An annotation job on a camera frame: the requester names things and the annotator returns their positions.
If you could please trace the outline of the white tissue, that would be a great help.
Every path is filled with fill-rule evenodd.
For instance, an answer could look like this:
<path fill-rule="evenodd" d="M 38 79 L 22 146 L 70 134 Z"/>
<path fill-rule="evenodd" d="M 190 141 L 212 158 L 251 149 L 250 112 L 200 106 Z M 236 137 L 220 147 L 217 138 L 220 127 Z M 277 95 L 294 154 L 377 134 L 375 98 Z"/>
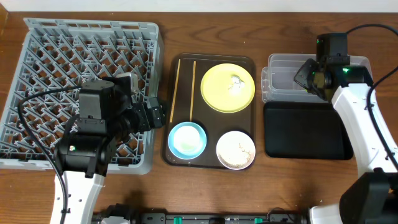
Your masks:
<path fill-rule="evenodd" d="M 237 75 L 231 76 L 232 83 L 229 85 L 228 90 L 231 94 L 237 95 L 242 92 L 245 87 L 245 83 Z"/>

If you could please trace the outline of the white bowl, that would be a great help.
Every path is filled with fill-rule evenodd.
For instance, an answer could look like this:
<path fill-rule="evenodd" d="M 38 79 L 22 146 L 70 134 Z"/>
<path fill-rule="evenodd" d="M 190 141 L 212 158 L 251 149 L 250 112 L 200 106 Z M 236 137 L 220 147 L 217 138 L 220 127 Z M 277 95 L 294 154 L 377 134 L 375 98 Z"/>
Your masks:
<path fill-rule="evenodd" d="M 256 148 L 253 140 L 244 132 L 224 133 L 216 143 L 218 160 L 228 169 L 243 170 L 254 161 Z"/>

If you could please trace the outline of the white paper cup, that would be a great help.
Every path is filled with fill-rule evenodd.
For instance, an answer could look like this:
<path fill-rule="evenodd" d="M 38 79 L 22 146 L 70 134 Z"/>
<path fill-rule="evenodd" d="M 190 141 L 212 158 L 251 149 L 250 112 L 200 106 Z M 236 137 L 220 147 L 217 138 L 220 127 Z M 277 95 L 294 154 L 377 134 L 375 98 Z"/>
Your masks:
<path fill-rule="evenodd" d="M 200 143 L 200 134 L 192 126 L 182 126 L 174 134 L 174 147 L 180 152 L 192 152 Z"/>

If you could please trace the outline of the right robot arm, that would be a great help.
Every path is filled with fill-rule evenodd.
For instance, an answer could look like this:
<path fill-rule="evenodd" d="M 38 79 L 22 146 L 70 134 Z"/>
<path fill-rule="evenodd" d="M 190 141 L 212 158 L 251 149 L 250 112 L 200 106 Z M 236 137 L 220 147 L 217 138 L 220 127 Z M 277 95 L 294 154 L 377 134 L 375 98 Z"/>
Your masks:
<path fill-rule="evenodd" d="M 397 223 L 397 145 L 382 117 L 367 67 L 351 64 L 345 33 L 317 37 L 315 59 L 294 77 L 332 104 L 358 167 L 357 181 L 333 205 L 312 207 L 309 223 Z"/>

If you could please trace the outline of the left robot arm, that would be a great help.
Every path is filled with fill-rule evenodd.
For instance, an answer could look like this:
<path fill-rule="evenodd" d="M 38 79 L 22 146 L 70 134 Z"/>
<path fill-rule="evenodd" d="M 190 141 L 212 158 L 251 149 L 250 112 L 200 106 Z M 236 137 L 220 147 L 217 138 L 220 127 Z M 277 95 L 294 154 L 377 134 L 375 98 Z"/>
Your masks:
<path fill-rule="evenodd" d="M 79 113 L 54 150 L 62 183 L 55 185 L 51 223 L 89 223 L 117 144 L 165 125 L 166 105 L 156 97 L 135 103 L 131 86 L 129 76 L 82 83 Z"/>

